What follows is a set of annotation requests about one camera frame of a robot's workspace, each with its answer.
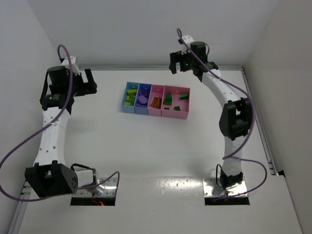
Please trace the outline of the dark green sloped lego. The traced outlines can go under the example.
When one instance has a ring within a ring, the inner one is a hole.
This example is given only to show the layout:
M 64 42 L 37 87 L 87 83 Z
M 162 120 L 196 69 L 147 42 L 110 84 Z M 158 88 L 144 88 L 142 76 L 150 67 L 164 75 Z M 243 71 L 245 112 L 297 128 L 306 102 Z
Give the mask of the dark green sloped lego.
M 180 100 L 187 100 L 189 98 L 189 95 L 187 93 L 181 94 Z

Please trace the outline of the lime green square lego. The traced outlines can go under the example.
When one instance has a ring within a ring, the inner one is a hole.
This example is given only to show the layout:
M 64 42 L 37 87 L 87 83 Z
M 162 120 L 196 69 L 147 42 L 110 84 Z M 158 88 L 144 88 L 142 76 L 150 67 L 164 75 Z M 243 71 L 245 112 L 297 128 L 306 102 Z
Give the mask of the lime green square lego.
M 137 94 L 137 89 L 131 89 L 127 91 L 127 95 L 135 96 Z

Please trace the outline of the lime green sloped lego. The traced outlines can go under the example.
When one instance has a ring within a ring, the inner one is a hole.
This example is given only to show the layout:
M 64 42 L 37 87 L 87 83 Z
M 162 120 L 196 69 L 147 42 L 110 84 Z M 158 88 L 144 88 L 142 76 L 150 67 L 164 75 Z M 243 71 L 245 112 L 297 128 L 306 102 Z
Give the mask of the lime green sloped lego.
M 135 96 L 128 96 L 128 97 L 126 98 L 126 101 L 127 101 L 127 102 L 134 102 L 134 101 L 135 101 Z

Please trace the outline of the dark green square lego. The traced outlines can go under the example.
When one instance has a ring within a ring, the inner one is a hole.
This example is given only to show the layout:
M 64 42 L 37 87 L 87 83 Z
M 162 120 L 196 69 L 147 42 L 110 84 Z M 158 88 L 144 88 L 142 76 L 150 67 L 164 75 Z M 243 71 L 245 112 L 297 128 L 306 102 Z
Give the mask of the dark green square lego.
M 164 96 L 163 104 L 164 104 L 164 105 L 172 105 L 172 100 L 173 100 L 172 94 L 166 94 L 166 95 Z

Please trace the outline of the purple lego plate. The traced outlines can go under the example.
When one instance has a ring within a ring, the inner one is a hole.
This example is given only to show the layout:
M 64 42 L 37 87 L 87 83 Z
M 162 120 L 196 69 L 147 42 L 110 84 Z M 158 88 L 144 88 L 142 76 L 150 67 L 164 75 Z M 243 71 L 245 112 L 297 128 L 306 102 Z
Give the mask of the purple lego plate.
M 150 95 L 150 92 L 142 91 L 139 93 L 139 96 L 148 97 Z

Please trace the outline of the orange brown lego plate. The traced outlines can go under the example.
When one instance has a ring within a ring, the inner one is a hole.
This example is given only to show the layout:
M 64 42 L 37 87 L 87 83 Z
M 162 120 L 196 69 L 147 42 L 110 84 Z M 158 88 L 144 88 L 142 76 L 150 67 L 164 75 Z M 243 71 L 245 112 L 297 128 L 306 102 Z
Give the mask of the orange brown lego plate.
M 157 98 L 157 102 L 156 102 L 156 108 L 160 109 L 161 108 L 161 103 L 162 103 L 162 99 L 160 97 Z
M 151 107 L 156 108 L 157 97 L 155 97 L 151 102 Z

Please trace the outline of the purple rounded lego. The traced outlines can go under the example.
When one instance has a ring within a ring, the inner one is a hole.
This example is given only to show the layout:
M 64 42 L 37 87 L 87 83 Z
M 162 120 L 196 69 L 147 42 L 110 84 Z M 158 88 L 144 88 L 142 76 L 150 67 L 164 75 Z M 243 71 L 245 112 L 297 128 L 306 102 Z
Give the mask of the purple rounded lego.
M 148 98 L 144 96 L 139 96 L 137 98 L 137 104 L 138 105 L 147 105 L 148 104 Z

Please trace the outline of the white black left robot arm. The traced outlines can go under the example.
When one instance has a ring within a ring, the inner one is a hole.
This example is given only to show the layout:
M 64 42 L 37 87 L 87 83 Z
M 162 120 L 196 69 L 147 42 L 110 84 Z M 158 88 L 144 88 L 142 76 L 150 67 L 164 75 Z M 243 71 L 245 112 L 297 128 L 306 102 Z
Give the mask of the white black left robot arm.
M 39 152 L 32 167 L 26 168 L 25 179 L 40 198 L 74 194 L 79 188 L 95 184 L 95 169 L 66 166 L 64 159 L 65 131 L 71 116 L 74 98 L 97 92 L 90 69 L 85 69 L 87 82 L 81 73 L 70 73 L 65 66 L 47 70 L 40 104 L 43 126 Z

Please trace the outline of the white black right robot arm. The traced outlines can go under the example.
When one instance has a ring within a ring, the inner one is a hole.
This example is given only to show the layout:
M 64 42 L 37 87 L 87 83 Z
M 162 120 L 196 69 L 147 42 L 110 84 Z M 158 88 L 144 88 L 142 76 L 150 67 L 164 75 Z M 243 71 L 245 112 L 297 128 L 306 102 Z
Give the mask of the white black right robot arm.
M 170 53 L 169 69 L 175 74 L 178 63 L 180 71 L 191 70 L 210 89 L 222 107 L 219 128 L 225 140 L 225 156 L 222 166 L 217 166 L 220 171 L 216 173 L 216 183 L 227 189 L 243 180 L 241 148 L 253 123 L 253 110 L 251 101 L 240 97 L 226 84 L 219 67 L 208 61 L 206 46 L 204 42 L 193 41 L 183 45 L 180 51 Z

